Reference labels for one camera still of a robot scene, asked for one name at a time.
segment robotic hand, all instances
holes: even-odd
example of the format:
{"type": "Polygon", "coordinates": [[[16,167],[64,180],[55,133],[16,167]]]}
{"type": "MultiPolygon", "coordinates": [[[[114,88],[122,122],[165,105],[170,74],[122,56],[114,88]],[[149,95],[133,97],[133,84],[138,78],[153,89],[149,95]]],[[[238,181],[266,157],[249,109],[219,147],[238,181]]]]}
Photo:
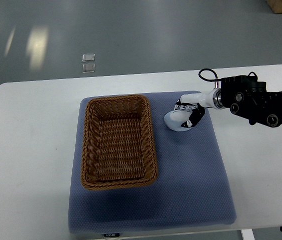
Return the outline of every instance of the robotic hand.
{"type": "Polygon", "coordinates": [[[216,72],[205,68],[199,77],[208,82],[221,82],[209,94],[193,93],[182,95],[174,110],[164,116],[164,122],[170,129],[178,132],[193,128],[203,117],[205,108],[229,108],[231,113],[249,120],[251,125],[260,123],[272,128],[282,124],[282,91],[267,92],[266,82],[258,82],[254,72],[248,75],[218,79],[216,72]],[[210,71],[215,79],[201,76],[210,71]]]}

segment black cable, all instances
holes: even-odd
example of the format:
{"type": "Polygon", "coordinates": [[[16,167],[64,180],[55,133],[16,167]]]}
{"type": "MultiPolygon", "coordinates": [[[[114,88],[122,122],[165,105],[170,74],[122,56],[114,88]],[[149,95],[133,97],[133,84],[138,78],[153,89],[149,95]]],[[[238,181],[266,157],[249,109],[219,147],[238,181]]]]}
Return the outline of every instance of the black cable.
{"type": "Polygon", "coordinates": [[[247,76],[249,77],[251,74],[254,74],[254,76],[256,76],[257,77],[257,75],[256,75],[256,73],[255,72],[250,72],[250,74],[248,74],[247,76]]]}
{"type": "Polygon", "coordinates": [[[207,81],[207,82],[218,82],[219,81],[219,79],[217,79],[218,77],[217,77],[216,72],[214,70],[210,69],[210,68],[204,68],[204,69],[200,70],[199,71],[199,77],[201,79],[203,79],[204,81],[207,81]],[[202,77],[201,73],[204,72],[204,71],[212,72],[214,74],[214,76],[215,76],[215,79],[207,79],[205,77],[202,77]]]}

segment blue mat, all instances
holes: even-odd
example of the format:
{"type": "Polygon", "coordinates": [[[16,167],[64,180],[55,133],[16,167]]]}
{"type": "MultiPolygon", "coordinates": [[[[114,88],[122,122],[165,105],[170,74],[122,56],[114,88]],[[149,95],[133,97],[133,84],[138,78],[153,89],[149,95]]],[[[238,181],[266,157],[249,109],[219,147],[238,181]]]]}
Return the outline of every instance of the blue mat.
{"type": "Polygon", "coordinates": [[[174,132],[163,121],[183,94],[143,93],[152,110],[159,167],[146,187],[86,190],[80,182],[86,104],[81,102],[69,200],[69,230],[122,233],[177,227],[232,224],[236,213],[208,111],[193,129],[174,132]]]}

